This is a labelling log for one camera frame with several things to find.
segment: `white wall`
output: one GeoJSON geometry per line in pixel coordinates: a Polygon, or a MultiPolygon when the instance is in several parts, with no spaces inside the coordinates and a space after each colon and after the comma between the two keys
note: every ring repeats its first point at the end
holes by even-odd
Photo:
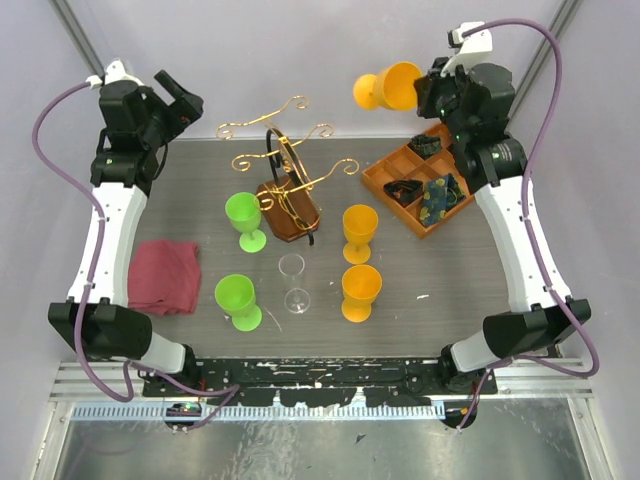
{"type": "MultiPolygon", "coordinates": [[[[211,137],[225,122],[244,122],[305,94],[312,106],[281,120],[289,135],[331,122],[336,135],[408,135],[425,128],[415,115],[364,112],[351,96],[355,79],[409,60],[423,69],[450,54],[447,31],[463,21],[521,16],[549,24],[559,0],[205,1],[73,0],[99,54],[130,61],[145,82],[161,68],[205,98],[205,117],[186,136],[211,137]]],[[[494,61],[516,80],[539,38],[501,29],[494,61]]],[[[263,128],[238,134],[263,136],[263,128]]]]}
{"type": "MultiPolygon", "coordinates": [[[[66,297],[90,211],[41,165],[31,128],[88,72],[48,2],[2,2],[0,41],[0,477],[21,479],[35,460],[58,363],[72,355],[47,307],[66,297]]],[[[95,92],[79,93],[45,124],[43,148],[88,179],[101,123],[95,92]]]]}
{"type": "MultiPolygon", "coordinates": [[[[561,41],[564,88],[534,172],[556,262],[574,295],[591,302],[587,330],[602,361],[594,391],[628,479],[640,475],[639,22],[635,0],[584,2],[561,41]]],[[[512,133],[529,149],[553,73],[551,64],[514,121],[512,133]]],[[[565,346],[586,356],[575,336],[565,346]]]]}

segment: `red cloth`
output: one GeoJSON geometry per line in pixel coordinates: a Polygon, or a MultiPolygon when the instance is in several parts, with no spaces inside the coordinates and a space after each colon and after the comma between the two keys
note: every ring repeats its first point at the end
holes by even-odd
{"type": "Polygon", "coordinates": [[[141,243],[129,266],[129,308],[158,315],[193,313],[202,279],[197,254],[194,242],[141,243]]]}

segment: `floor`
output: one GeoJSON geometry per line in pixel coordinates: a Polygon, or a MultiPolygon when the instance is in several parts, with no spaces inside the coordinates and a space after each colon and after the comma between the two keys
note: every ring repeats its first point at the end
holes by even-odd
{"type": "Polygon", "coordinates": [[[486,400],[462,434],[438,420],[75,421],[55,479],[589,479],[563,399],[486,400]]]}
{"type": "MultiPolygon", "coordinates": [[[[298,147],[311,178],[352,157],[364,169],[406,143],[402,139],[309,140],[298,147]]],[[[433,235],[420,240],[360,182],[340,170],[317,185],[322,207],[316,244],[285,243],[263,220],[265,249],[247,254],[224,213],[225,201],[255,192],[270,179],[266,159],[247,172],[231,168],[241,153],[264,153],[263,141],[176,141],[167,166],[154,183],[137,230],[136,243],[158,238],[200,245],[202,286],[195,314],[154,317],[157,331],[195,349],[198,356],[384,356],[439,354],[449,343],[475,333],[486,315],[506,311],[507,289],[498,252],[482,212],[472,204],[433,235]],[[370,264],[383,277],[373,314],[352,324],[341,314],[342,214],[365,203],[379,215],[370,264]],[[305,289],[311,307],[301,315],[284,308],[285,287],[278,260],[299,253],[306,261],[305,289]],[[213,297],[225,275],[249,276],[263,309],[262,324],[242,333],[225,319],[213,297]]]]}

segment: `green goblet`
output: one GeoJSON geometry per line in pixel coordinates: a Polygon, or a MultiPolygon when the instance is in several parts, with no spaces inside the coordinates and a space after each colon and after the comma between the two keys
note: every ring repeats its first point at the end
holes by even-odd
{"type": "Polygon", "coordinates": [[[231,225],[240,235],[240,248],[248,253],[256,253],[267,244],[267,236],[258,230],[262,212],[260,201],[253,193],[240,192],[227,200],[224,211],[231,225]]]}
{"type": "Polygon", "coordinates": [[[260,325],[262,310],[256,305],[256,291],[249,277],[238,274],[224,277],[216,285],[215,297],[241,332],[250,332],[260,325]]]}

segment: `gray wooden table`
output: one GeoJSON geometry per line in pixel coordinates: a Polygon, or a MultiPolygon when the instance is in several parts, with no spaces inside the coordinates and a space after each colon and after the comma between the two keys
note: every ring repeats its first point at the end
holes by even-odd
{"type": "MultiPolygon", "coordinates": [[[[366,168],[404,142],[310,140],[298,153],[316,178],[344,157],[355,158],[366,168]]],[[[136,243],[158,238],[198,242],[202,286],[194,315],[153,317],[162,335],[191,345],[198,356],[426,356],[475,333],[486,315],[508,309],[498,252],[475,204],[420,240],[360,183],[359,174],[336,173],[314,190],[323,211],[313,247],[306,238],[293,243],[276,239],[263,221],[265,249],[257,254],[242,252],[224,203],[234,193],[254,192],[271,174],[266,159],[256,160],[244,173],[232,170],[230,162],[240,153],[264,153],[264,148],[264,142],[257,140],[171,144],[136,243]],[[383,277],[373,313],[361,324],[348,322],[340,311],[340,281],[350,266],[342,257],[342,214],[356,203],[378,212],[369,263],[383,277]],[[285,310],[278,272],[278,260],[291,252],[302,255],[307,265],[305,288],[311,307],[301,315],[285,310]],[[253,332],[237,331],[216,305],[215,285],[231,273],[247,275],[256,285],[264,316],[253,332]]]]}

